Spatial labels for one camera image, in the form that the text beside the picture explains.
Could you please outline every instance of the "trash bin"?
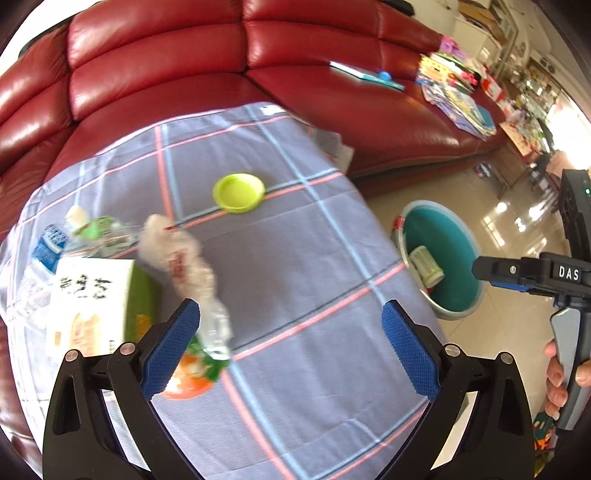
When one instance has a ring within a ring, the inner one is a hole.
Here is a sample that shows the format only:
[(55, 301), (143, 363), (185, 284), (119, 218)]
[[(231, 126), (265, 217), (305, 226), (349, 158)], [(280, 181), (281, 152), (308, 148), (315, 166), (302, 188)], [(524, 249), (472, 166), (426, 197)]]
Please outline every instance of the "trash bin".
[(472, 264), (480, 247), (455, 213), (435, 202), (412, 202), (396, 219), (392, 239), (407, 268), (408, 253), (424, 245), (445, 273), (431, 295), (421, 289), (438, 318), (459, 320), (478, 308), (485, 286), (472, 275)]

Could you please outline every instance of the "finger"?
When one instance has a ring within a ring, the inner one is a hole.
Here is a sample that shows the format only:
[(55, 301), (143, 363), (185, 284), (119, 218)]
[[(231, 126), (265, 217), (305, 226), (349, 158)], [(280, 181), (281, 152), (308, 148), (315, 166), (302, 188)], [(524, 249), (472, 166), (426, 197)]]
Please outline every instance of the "finger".
[(546, 390), (548, 399), (557, 407), (564, 407), (569, 397), (564, 387), (555, 387), (550, 379), (546, 380)]
[(556, 349), (556, 340), (552, 340), (544, 347), (544, 355), (549, 356), (550, 358), (558, 355), (558, 350)]
[(564, 368), (558, 363), (558, 359), (555, 356), (552, 357), (550, 363), (548, 363), (546, 375), (555, 387), (562, 385), (562, 382), (564, 381)]
[(581, 387), (591, 387), (591, 360), (577, 369), (576, 379)]
[(560, 412), (558, 411), (558, 407), (554, 405), (550, 400), (546, 398), (546, 402), (544, 403), (544, 410), (548, 415), (550, 415), (554, 420), (558, 420), (560, 418)]

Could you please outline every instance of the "cardboard box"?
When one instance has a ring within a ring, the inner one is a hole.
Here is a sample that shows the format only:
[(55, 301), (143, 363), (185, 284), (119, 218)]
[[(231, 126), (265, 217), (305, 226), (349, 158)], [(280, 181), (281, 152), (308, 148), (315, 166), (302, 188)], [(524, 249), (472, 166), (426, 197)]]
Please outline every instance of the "cardboard box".
[(62, 258), (49, 305), (47, 353), (107, 355), (153, 325), (161, 288), (135, 260)]

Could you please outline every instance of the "screw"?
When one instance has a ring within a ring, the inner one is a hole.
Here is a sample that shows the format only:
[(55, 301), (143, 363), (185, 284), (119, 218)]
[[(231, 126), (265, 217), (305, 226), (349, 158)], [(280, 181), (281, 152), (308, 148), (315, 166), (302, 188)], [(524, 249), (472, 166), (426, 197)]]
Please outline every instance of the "screw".
[(504, 364), (511, 365), (513, 363), (513, 356), (510, 353), (502, 353), (501, 360)]
[(123, 345), (121, 345), (121, 348), (119, 349), (119, 351), (123, 355), (129, 355), (131, 353), (134, 353), (135, 352), (135, 343), (124, 343)]
[(78, 352), (76, 350), (70, 350), (66, 353), (66, 362), (73, 362), (78, 358)]
[(449, 345), (445, 346), (445, 353), (447, 353), (449, 356), (460, 356), (462, 351), (460, 350), (460, 347), (450, 343)]

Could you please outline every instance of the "yellow-green bowl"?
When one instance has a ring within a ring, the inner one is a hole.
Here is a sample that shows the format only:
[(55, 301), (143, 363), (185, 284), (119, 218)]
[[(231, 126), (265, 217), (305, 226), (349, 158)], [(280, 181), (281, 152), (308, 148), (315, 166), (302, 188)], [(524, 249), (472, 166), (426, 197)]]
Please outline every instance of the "yellow-green bowl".
[(217, 181), (213, 186), (213, 199), (230, 213), (246, 213), (254, 210), (265, 194), (260, 178), (248, 173), (233, 173)]

